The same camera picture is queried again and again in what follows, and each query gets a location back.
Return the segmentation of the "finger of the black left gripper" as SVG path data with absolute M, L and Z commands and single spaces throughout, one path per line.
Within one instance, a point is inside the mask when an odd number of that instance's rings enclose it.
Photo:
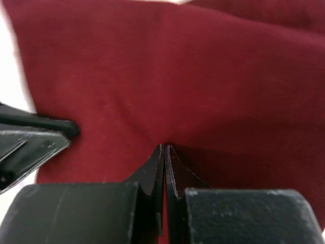
M 1 103 L 1 124 L 42 128 L 62 132 L 68 138 L 73 138 L 80 133 L 76 123 L 66 119 L 58 119 L 29 113 L 7 104 Z
M 1 194 L 68 148 L 61 132 L 1 124 Z

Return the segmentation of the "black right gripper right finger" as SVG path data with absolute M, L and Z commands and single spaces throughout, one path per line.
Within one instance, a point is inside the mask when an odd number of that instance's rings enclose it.
M 170 145 L 165 169 L 170 243 L 324 243 L 297 191 L 214 189 Z

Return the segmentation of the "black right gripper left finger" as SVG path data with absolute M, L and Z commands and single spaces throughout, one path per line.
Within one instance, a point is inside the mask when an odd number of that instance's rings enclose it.
M 163 234 L 164 146 L 122 182 L 24 187 L 1 243 L 158 243 Z

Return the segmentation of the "dark red t shirt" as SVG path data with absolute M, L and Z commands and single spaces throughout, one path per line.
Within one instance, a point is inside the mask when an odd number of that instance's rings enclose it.
M 295 189 L 324 227 L 324 1 L 4 1 L 38 113 L 76 122 L 38 183 L 171 144 L 222 189 Z

